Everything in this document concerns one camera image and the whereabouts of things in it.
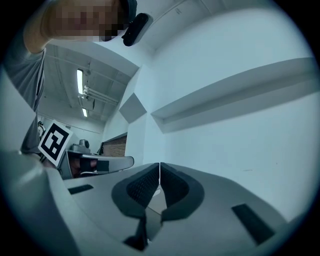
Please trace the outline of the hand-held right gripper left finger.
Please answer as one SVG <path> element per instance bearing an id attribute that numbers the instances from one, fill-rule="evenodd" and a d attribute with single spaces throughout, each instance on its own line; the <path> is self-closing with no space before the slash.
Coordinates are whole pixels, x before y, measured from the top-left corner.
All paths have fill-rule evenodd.
<path id="1" fill-rule="evenodd" d="M 159 164 L 62 182 L 63 218 L 80 256 L 160 256 L 147 242 L 145 208 L 159 186 Z"/>

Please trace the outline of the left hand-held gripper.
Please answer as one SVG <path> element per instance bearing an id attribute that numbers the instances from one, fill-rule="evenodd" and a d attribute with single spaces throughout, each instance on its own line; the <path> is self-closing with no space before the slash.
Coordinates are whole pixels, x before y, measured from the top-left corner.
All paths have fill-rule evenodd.
<path id="1" fill-rule="evenodd" d="M 70 157 L 81 156 L 81 173 L 93 172 L 109 174 L 131 168 L 135 160 L 132 156 L 113 157 L 90 154 L 90 144 L 62 124 L 53 120 L 44 133 L 38 149 L 61 174 L 63 179 L 74 175 L 69 163 Z"/>

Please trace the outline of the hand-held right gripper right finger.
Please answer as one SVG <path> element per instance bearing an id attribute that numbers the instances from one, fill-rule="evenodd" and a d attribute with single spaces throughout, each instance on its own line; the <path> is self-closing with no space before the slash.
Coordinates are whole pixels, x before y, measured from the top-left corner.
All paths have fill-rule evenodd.
<path id="1" fill-rule="evenodd" d="M 270 204 L 230 179 L 161 163 L 166 209 L 149 256 L 268 256 L 287 225 Z"/>

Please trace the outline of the person's left hand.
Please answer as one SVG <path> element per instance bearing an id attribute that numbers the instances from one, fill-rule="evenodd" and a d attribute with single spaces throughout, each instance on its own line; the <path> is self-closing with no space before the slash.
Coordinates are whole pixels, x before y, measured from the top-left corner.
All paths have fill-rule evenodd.
<path id="1" fill-rule="evenodd" d="M 87 171 L 92 172 L 96 168 L 96 165 L 97 165 L 97 161 L 91 160 L 90 168 L 87 168 Z M 81 170 L 81 163 L 79 158 L 71 158 L 69 160 L 69 166 L 70 166 L 70 170 L 73 178 L 78 178 L 80 173 L 83 172 L 83 170 Z"/>

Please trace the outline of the person's grey t-shirt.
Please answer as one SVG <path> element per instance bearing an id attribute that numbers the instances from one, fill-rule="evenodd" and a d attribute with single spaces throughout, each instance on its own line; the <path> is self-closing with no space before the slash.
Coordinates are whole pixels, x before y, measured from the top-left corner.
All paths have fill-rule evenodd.
<path id="1" fill-rule="evenodd" d="M 27 49 L 23 30 L 20 29 L 12 39 L 3 60 L 8 77 L 32 110 L 20 150 L 24 155 L 37 160 L 42 154 L 39 150 L 38 107 L 44 91 L 45 55 L 46 49 L 39 53 L 31 53 Z"/>

